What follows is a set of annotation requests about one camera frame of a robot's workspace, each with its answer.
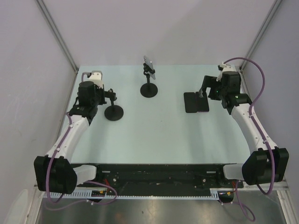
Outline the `black phone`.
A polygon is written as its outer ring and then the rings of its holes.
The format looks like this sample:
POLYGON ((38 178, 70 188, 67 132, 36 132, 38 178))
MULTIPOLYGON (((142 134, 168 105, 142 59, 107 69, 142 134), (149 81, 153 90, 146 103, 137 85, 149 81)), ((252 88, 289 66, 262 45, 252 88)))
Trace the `black phone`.
POLYGON ((197 113, 197 100, 195 92, 184 93, 184 104, 186 113, 197 113))

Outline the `purple phone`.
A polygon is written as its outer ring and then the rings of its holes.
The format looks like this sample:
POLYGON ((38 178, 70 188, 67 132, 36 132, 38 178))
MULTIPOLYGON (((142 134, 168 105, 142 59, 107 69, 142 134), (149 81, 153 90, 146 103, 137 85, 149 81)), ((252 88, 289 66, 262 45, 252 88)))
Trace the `purple phone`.
POLYGON ((209 104, 206 93, 201 96, 199 92, 195 92, 197 112, 209 112, 209 104))

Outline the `white silver phone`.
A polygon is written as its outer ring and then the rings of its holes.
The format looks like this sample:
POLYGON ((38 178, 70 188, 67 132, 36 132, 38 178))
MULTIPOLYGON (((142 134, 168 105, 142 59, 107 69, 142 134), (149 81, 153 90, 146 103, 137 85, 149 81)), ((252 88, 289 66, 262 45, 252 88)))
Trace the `white silver phone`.
POLYGON ((152 79, 156 79, 156 71, 154 69, 152 61, 147 57, 143 56, 144 58, 144 64, 143 64, 143 69, 146 75, 149 75, 152 79))

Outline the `black stand holding purple phone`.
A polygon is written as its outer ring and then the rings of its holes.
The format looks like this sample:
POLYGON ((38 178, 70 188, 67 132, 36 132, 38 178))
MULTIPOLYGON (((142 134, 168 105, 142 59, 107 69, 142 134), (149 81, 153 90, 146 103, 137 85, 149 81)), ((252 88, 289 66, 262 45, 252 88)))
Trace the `black stand holding purple phone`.
POLYGON ((124 115, 124 110, 121 106, 116 105, 114 102, 117 100, 116 93, 113 89, 105 91, 105 97, 109 98, 111 105, 104 111, 104 116, 107 120, 118 121, 124 115))

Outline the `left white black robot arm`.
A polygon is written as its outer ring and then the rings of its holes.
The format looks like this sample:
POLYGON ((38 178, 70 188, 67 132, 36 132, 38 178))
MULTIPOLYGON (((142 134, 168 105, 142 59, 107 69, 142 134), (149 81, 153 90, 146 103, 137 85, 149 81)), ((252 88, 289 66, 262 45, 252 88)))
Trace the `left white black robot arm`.
POLYGON ((37 186, 40 191, 71 194, 88 181, 92 186, 103 182, 103 174, 93 165, 73 168, 71 158, 83 133, 95 117, 98 106, 105 104, 102 81, 83 81, 78 87, 75 104, 67 113, 68 126, 45 156, 34 160, 37 186))

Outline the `black stand holding white phone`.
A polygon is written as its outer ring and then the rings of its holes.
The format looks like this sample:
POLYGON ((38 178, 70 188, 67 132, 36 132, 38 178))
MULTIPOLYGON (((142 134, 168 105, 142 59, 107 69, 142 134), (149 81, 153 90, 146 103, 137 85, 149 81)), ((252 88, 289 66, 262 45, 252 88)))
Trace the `black stand holding white phone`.
POLYGON ((145 83, 141 86, 140 93, 142 96, 144 96, 146 98, 152 98, 157 95, 158 88, 154 83, 150 82, 151 77, 149 75, 146 75, 145 72, 143 72, 143 74, 147 78, 147 83, 145 83))

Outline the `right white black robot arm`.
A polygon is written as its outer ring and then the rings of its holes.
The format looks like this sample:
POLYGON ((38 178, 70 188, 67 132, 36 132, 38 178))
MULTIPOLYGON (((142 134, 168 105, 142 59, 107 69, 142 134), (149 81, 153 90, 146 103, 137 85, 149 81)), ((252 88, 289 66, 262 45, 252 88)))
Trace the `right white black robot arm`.
POLYGON ((205 76, 198 92, 200 111, 208 111, 208 99, 220 100, 237 122, 250 150, 249 158, 243 163, 224 165, 216 174, 220 187, 227 187, 232 180, 241 180, 248 185, 281 182, 284 178, 289 153, 279 148, 269 137, 259 121, 253 103, 246 93, 241 93, 241 76, 236 71, 226 71, 220 80, 205 76))

